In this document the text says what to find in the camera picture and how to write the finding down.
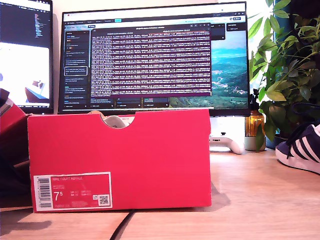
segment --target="white stripe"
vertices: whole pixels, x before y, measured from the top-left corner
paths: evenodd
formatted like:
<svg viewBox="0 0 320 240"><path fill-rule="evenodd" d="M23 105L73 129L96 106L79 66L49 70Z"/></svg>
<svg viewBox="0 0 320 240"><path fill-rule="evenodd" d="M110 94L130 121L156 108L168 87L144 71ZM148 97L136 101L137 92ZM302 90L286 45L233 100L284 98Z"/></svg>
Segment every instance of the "white stripe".
<svg viewBox="0 0 320 240"><path fill-rule="evenodd" d="M298 151L306 158L306 159L310 159L310 157L308 156L308 154L305 153L305 150L302 148L299 139L295 141L295 144L298 148Z"/></svg>
<svg viewBox="0 0 320 240"><path fill-rule="evenodd" d="M314 132L320 137L320 124L318 126L314 126L313 124L311 124L311 126L314 129Z"/></svg>
<svg viewBox="0 0 320 240"><path fill-rule="evenodd" d="M306 149L307 149L307 150L309 151L309 153L312 155L312 157L314 157L314 159L317 160L318 163L320 163L320 159L317 157L317 155L314 153L314 151L313 151L312 148L310 147L310 145L309 145L309 143L308 143L308 141L307 141L307 137L306 137L306 136L304 136L304 137L302 138L302 141L303 141Z"/></svg>
<svg viewBox="0 0 320 240"><path fill-rule="evenodd" d="M290 153L292 154L292 156L294 156L296 159L302 159L294 150L294 148L291 146L290 148Z"/></svg>

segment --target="wooden desk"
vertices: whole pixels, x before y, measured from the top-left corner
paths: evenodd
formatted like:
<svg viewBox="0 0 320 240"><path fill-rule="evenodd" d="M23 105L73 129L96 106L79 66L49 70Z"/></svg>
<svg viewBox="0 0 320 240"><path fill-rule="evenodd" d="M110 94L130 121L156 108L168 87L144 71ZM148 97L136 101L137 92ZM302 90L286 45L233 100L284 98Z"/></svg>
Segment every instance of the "wooden desk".
<svg viewBox="0 0 320 240"><path fill-rule="evenodd" d="M211 153L212 206L140 210L121 240L319 239L320 177L280 164L273 150ZM109 239L128 211L1 210L2 240Z"/></svg>

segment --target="computer monitor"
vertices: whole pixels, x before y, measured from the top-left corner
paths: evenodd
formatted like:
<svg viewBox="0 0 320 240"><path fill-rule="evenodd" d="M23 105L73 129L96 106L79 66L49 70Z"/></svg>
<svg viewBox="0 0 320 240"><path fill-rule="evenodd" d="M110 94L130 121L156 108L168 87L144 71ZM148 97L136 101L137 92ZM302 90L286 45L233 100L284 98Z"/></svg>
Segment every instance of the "computer monitor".
<svg viewBox="0 0 320 240"><path fill-rule="evenodd" d="M250 114L246 2L64 12L60 56L60 114Z"/></svg>
<svg viewBox="0 0 320 240"><path fill-rule="evenodd" d="M0 88L26 113L53 113L51 0L0 0Z"/></svg>

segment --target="second monitor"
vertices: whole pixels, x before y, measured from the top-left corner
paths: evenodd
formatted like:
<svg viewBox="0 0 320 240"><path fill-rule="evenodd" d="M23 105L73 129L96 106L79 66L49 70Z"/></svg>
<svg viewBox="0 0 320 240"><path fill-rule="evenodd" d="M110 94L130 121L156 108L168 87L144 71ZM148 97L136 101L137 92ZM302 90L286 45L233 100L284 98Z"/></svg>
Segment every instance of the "second monitor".
<svg viewBox="0 0 320 240"><path fill-rule="evenodd" d="M59 113L248 115L246 3L62 14Z"/></svg>

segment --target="sidebar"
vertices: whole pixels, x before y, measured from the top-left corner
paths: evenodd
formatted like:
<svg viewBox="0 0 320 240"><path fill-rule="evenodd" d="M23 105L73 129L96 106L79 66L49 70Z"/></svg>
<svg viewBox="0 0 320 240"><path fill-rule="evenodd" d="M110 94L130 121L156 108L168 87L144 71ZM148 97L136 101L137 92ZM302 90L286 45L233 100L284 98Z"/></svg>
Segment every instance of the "sidebar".
<svg viewBox="0 0 320 240"><path fill-rule="evenodd" d="M89 86L89 31L65 33L64 107L87 106Z"/></svg>

